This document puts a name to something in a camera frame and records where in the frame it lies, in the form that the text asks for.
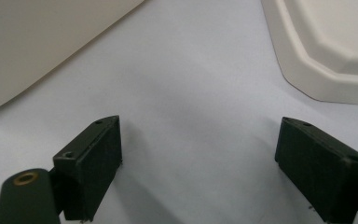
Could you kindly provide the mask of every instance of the white container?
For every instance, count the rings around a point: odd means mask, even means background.
[[[358,104],[358,0],[262,0],[283,75],[308,96]]]
[[[143,1],[0,1],[0,105]]]

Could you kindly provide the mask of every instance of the white surface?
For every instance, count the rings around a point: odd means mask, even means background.
[[[287,80],[317,100],[358,104],[358,1],[263,5]]]
[[[358,105],[314,101],[284,80],[260,1],[149,0],[0,108],[0,185],[52,168],[115,114],[124,166],[96,224],[322,223],[273,159],[281,118],[358,150]]]
[[[143,0],[0,0],[0,105]]]

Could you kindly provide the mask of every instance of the white table surface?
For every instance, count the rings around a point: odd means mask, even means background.
[[[285,81],[259,0],[146,1],[0,107],[0,186],[112,115],[124,166],[94,223],[323,223],[273,159],[281,118],[358,150],[358,105]]]

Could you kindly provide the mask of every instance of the black plastic part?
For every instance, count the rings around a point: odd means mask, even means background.
[[[3,184],[0,195],[0,224],[35,223],[60,223],[50,177],[42,169],[13,175]]]
[[[283,118],[275,160],[330,223],[358,211],[358,152],[307,122]]]
[[[71,181],[62,204],[67,220],[93,220],[122,163],[118,116],[100,119],[54,158],[55,175]]]

